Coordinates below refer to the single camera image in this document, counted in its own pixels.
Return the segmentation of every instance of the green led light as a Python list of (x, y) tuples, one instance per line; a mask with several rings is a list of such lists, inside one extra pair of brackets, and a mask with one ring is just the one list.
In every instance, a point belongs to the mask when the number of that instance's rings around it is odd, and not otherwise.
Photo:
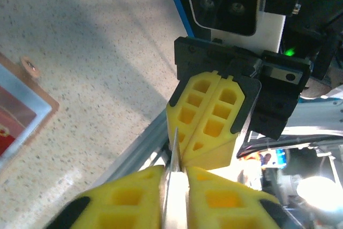
[(294, 56), (294, 54), (295, 54), (294, 49), (295, 49), (295, 48), (287, 49), (287, 50), (284, 52), (284, 55), (286, 55), (286, 56)]

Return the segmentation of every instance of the wooden edge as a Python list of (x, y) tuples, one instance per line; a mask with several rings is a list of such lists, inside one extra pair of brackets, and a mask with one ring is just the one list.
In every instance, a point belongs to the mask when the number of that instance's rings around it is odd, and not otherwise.
[(46, 103), (48, 103), (52, 110), (47, 114), (47, 116), (41, 121), (38, 127), (25, 139), (25, 146), (32, 141), (32, 139), (40, 132), (40, 130), (47, 124), (50, 118), (56, 113), (59, 108), (59, 103), (54, 100), (48, 93), (46, 93), (33, 79), (32, 77), (21, 67), (20, 64), (14, 64), (9, 59), (7, 59), (2, 53), (0, 53), (0, 64), (8, 69), (12, 74), (14, 74), (19, 80), (21, 80), (26, 86), (28, 86), (32, 91), (34, 91), (38, 96), (40, 96)]

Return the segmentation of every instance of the concrete floor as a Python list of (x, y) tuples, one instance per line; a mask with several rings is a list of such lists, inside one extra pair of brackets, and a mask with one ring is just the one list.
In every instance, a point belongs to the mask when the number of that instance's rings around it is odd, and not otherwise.
[(0, 173), (0, 228), (42, 228), (163, 110), (173, 0), (0, 0), (0, 51), (28, 55), (60, 109)]

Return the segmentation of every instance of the bright light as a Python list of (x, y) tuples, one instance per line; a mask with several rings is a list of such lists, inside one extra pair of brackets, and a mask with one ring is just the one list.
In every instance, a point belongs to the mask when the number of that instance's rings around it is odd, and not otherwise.
[(295, 54), (295, 48), (290, 48), (290, 49), (287, 49), (285, 52), (284, 52), (284, 55), (286, 56), (294, 56)]
[(185, 173), (171, 172), (168, 190), (168, 202), (163, 229), (187, 228), (186, 194), (188, 192), (188, 178)]
[(332, 180), (313, 176), (299, 182), (296, 192), (318, 209), (335, 211), (343, 208), (343, 190)]

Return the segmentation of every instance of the yellow foam block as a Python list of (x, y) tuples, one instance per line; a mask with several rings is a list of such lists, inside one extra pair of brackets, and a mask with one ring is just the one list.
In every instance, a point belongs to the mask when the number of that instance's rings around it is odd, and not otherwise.
[(91, 202), (72, 229), (160, 228), (159, 185), (163, 166), (149, 167), (86, 191)]
[(187, 168), (189, 180), (189, 229), (279, 229), (260, 205), (267, 193), (255, 191), (201, 168)]
[(191, 77), (177, 104), (174, 107), (170, 104), (167, 105), (169, 141), (174, 142), (175, 129), (178, 127), (181, 155), (217, 88), (220, 78), (216, 71), (204, 72)]
[(230, 164), (240, 147), (236, 145), (239, 133), (232, 134), (230, 130), (244, 98), (232, 77), (220, 79), (183, 153), (184, 166), (209, 170)]

